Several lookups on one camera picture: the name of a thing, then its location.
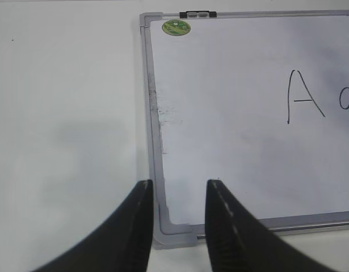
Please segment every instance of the green round sticker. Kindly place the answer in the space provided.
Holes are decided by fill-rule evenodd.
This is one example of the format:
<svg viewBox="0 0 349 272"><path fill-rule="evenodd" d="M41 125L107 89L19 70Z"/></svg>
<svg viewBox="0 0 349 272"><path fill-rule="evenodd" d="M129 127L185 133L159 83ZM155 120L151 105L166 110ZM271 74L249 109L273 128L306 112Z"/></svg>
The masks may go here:
<svg viewBox="0 0 349 272"><path fill-rule="evenodd" d="M162 25L165 33L172 36L183 36L191 31L191 26L181 20L171 20Z"/></svg>

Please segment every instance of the white background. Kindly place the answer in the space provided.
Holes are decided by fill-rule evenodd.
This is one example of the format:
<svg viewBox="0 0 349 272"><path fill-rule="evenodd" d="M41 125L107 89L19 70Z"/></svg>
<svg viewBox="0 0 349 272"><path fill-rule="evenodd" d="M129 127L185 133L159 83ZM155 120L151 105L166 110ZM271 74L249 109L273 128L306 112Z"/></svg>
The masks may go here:
<svg viewBox="0 0 349 272"><path fill-rule="evenodd" d="M349 1L0 3L0 272L67 250L148 178L140 13L304 9ZM286 240L349 270L349 231ZM178 270L210 271L205 246L151 252L148 271Z"/></svg>
<svg viewBox="0 0 349 272"><path fill-rule="evenodd" d="M349 211L349 16L152 22L169 216L203 224L220 179L257 218ZM324 116L295 72L299 69ZM349 101L349 91L343 94Z"/></svg>

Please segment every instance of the whiteboard hanger clip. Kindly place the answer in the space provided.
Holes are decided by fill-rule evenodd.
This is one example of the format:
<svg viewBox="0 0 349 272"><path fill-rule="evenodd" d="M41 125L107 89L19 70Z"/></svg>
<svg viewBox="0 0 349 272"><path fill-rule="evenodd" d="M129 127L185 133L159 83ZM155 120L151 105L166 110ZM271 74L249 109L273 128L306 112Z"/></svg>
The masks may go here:
<svg viewBox="0 0 349 272"><path fill-rule="evenodd" d="M205 11L205 10L191 10L191 11L185 11L185 12L180 12L179 17L181 19L185 18L216 18L217 17L217 12L215 11Z"/></svg>

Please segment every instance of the whiteboard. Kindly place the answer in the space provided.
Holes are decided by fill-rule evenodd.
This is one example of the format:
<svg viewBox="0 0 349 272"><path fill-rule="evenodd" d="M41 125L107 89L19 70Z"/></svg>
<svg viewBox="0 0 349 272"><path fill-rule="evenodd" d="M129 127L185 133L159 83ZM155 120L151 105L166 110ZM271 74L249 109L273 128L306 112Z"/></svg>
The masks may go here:
<svg viewBox="0 0 349 272"><path fill-rule="evenodd" d="M203 224L217 178L258 219L349 211L349 16L186 20L178 37L165 21L150 34L170 222Z"/></svg>

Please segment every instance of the gray plastic corner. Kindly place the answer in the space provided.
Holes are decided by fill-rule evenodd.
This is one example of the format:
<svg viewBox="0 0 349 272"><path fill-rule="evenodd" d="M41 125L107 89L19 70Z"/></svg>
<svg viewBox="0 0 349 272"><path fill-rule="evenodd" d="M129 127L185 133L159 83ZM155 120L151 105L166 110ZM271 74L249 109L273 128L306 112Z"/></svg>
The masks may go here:
<svg viewBox="0 0 349 272"><path fill-rule="evenodd" d="M161 20L163 18L162 12L146 12L140 14L140 27L150 27L151 21Z"/></svg>
<svg viewBox="0 0 349 272"><path fill-rule="evenodd" d="M194 247L197 244L198 239L194 229L191 233L164 234L160 226L159 206L158 203L154 203L154 249Z"/></svg>

